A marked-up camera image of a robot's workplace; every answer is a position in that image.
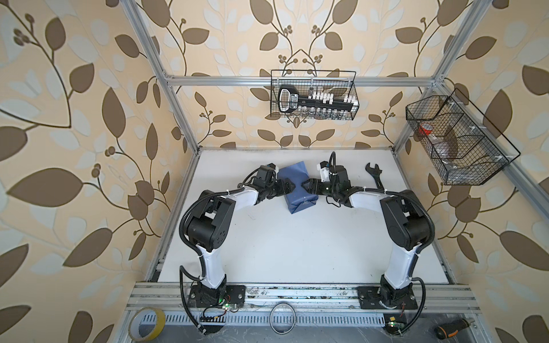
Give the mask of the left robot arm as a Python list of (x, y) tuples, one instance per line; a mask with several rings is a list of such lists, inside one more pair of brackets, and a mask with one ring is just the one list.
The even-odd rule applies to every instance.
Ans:
[(183, 304), (194, 301), (198, 308), (225, 307), (232, 301), (230, 293), (245, 290), (244, 286), (227, 286), (219, 248), (227, 239), (236, 211), (254, 207), (264, 200), (283, 197), (295, 190), (288, 178), (278, 177), (274, 164), (261, 165), (253, 170), (233, 190), (214, 192), (204, 190), (185, 210), (179, 224), (180, 240), (198, 257), (200, 273), (194, 275), (180, 266), (180, 283), (187, 278), (194, 283)]

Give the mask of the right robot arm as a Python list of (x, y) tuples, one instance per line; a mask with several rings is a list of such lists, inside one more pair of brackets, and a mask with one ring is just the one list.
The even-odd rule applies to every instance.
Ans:
[(319, 179), (308, 179), (302, 188), (311, 194), (323, 195), (345, 206), (378, 211), (383, 214), (387, 233), (393, 242), (389, 265), (380, 278), (380, 287), (369, 295), (361, 296), (394, 309), (413, 296), (413, 271), (421, 251), (434, 240), (435, 225), (415, 193), (411, 190), (392, 192), (382, 181), (379, 166), (365, 166), (374, 179), (375, 187), (353, 187), (342, 165), (324, 161), (318, 165)]

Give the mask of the black adjustable wrench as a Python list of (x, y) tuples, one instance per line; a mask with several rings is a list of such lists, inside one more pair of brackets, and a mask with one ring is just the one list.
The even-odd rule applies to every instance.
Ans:
[(370, 163), (367, 163), (365, 166), (365, 171), (374, 179), (375, 185), (379, 190), (385, 190), (380, 177), (383, 171), (378, 164), (372, 166)]

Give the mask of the red capped plastic item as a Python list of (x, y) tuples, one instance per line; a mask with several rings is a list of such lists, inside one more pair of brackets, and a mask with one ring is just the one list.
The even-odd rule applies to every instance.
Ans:
[(428, 137), (432, 134), (434, 128), (431, 124), (427, 122), (422, 122), (419, 124), (417, 133), (420, 137)]

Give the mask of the orange black screwdriver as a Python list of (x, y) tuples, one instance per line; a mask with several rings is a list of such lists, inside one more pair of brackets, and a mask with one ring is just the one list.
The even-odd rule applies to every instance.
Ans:
[(457, 333), (463, 331), (471, 326), (474, 321), (469, 321), (463, 318), (454, 320), (452, 322), (446, 322), (438, 325), (434, 328), (434, 334), (439, 340), (447, 340), (456, 336)]

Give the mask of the yellow tape roll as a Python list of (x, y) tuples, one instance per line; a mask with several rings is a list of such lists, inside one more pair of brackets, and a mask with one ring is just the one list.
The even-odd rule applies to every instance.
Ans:
[(163, 310), (143, 307), (131, 319), (128, 334), (134, 342), (150, 342), (162, 333), (166, 322), (167, 317)]

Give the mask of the black socket set rail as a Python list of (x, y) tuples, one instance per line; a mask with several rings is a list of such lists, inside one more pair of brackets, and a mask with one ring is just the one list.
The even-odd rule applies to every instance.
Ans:
[(355, 96), (346, 95), (343, 100), (337, 99), (334, 94), (316, 92), (312, 90), (306, 95), (301, 95), (296, 87), (284, 85), (279, 88), (274, 99), (279, 112), (289, 114), (295, 111), (305, 113), (307, 110), (342, 113), (354, 113), (359, 109), (359, 101)]

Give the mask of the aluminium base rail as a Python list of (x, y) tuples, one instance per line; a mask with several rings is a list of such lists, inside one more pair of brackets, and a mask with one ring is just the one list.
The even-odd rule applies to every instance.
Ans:
[[(424, 315), (443, 317), (463, 315), (473, 318), (481, 313), (469, 287), (456, 284), (415, 284), (413, 296), (394, 309), (365, 300), (361, 294), (374, 293), (374, 285), (359, 284), (266, 284), (250, 283), (245, 290), (230, 293), (231, 303), (209, 310), (188, 301), (197, 321), (208, 325), (382, 327), (386, 319), (410, 320), (417, 310)], [(190, 324), (181, 295), (190, 294), (190, 284), (180, 287), (175, 282), (139, 282), (134, 286), (126, 310), (134, 314), (143, 307), (163, 310), (169, 324)]]

